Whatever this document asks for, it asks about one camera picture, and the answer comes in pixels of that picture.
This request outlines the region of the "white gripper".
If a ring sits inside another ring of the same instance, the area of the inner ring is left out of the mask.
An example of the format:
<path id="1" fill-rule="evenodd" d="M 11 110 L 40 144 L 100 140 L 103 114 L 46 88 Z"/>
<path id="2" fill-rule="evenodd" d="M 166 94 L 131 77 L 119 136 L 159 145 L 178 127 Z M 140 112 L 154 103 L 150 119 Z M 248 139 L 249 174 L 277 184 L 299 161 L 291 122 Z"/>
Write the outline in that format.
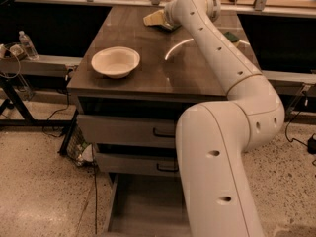
<path id="1" fill-rule="evenodd" d="M 166 26 L 168 29 L 176 29 L 179 25 L 172 16 L 172 6 L 167 4 L 163 10 L 155 11 L 143 18 L 145 26 Z"/>

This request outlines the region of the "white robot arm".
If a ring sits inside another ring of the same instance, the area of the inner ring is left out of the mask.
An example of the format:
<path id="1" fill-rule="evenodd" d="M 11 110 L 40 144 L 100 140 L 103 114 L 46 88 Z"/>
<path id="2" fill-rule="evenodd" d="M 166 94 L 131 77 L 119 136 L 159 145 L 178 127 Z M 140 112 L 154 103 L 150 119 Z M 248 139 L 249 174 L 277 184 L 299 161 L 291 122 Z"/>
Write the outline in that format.
<path id="1" fill-rule="evenodd" d="M 219 0 L 173 0 L 146 25 L 183 26 L 226 98 L 186 109 L 176 151 L 192 237 L 265 237 L 242 155 L 271 141 L 284 107 L 263 73 L 215 26 Z"/>

